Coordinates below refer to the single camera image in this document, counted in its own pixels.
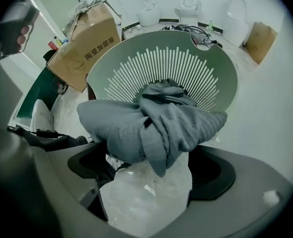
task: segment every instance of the gray cloth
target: gray cloth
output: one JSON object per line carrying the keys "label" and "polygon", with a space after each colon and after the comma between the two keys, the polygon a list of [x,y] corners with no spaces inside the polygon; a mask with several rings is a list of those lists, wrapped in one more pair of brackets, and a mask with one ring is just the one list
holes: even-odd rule
{"label": "gray cloth", "polygon": [[110,156],[128,163],[147,159],[163,177],[181,152],[192,151],[223,127],[227,114],[196,107],[173,80],[150,84],[140,103],[93,100],[79,104],[81,124]]}
{"label": "gray cloth", "polygon": [[72,25],[75,19],[79,14],[85,13],[88,11],[88,7],[95,5],[96,3],[102,2],[102,0],[93,0],[89,3],[87,0],[79,2],[75,8],[73,8],[69,13],[69,21],[68,24]]}

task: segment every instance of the toilet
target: toilet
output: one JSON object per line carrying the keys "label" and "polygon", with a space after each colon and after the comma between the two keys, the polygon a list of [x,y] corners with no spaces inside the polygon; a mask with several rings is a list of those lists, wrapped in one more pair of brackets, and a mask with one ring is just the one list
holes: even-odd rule
{"label": "toilet", "polygon": [[181,0],[181,7],[176,8],[174,11],[180,19],[180,24],[197,26],[201,11],[201,2],[198,0]]}
{"label": "toilet", "polygon": [[229,1],[222,34],[228,42],[236,47],[240,47],[249,31],[249,26],[246,24],[246,14],[244,0]]}
{"label": "toilet", "polygon": [[155,25],[160,21],[161,10],[154,0],[145,0],[143,10],[137,13],[141,26]]}

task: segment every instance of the cardboard box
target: cardboard box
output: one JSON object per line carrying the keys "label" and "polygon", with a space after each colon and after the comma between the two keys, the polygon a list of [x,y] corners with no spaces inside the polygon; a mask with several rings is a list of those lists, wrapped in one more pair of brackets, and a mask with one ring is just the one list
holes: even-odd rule
{"label": "cardboard box", "polygon": [[122,26],[121,26],[121,15],[117,14],[116,11],[110,6],[110,4],[107,1],[104,1],[104,4],[107,6],[109,12],[113,16],[113,19],[115,20],[115,23],[117,25],[118,35],[121,40],[122,34],[123,34],[123,30],[122,30]]}
{"label": "cardboard box", "polygon": [[63,44],[46,64],[69,86],[82,92],[85,74],[101,56],[120,43],[113,16],[102,2],[81,14],[72,26],[70,41]]}
{"label": "cardboard box", "polygon": [[261,63],[275,41],[276,36],[276,31],[270,26],[261,22],[254,23],[246,43],[246,49],[256,63]]}

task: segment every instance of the white floor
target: white floor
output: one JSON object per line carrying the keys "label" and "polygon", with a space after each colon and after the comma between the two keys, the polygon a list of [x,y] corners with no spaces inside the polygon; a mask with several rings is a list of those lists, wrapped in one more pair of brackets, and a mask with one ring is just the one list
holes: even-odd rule
{"label": "white floor", "polygon": [[[161,22],[153,26],[143,27],[140,30],[134,27],[132,28],[132,32],[125,32],[125,36],[126,38],[131,38],[137,34],[161,30],[165,25],[171,24],[172,23]],[[237,71],[239,85],[244,84],[245,80],[249,78],[250,74],[254,73],[258,64],[252,60],[246,50],[240,49],[230,44],[224,39],[222,34],[217,32],[212,32],[211,34],[211,39],[220,42],[223,45],[223,50],[232,60]],[[205,45],[198,45],[198,48],[203,50],[208,49]],[[87,96],[87,89],[80,93],[69,87],[64,95],[57,98],[51,110],[55,121],[54,129],[57,132],[70,135],[72,137],[78,137],[81,135],[89,137],[89,134],[79,122],[76,110],[78,104],[88,100]]]}

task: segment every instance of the slotted basket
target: slotted basket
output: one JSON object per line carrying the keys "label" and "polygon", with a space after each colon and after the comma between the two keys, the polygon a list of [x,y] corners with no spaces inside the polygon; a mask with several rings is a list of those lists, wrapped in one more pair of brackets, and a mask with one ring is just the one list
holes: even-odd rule
{"label": "slotted basket", "polygon": [[227,111],[237,92],[237,74],[217,45],[198,49],[191,35],[156,31],[125,40],[105,53],[87,82],[97,99],[135,102],[150,83],[174,79],[205,111]]}

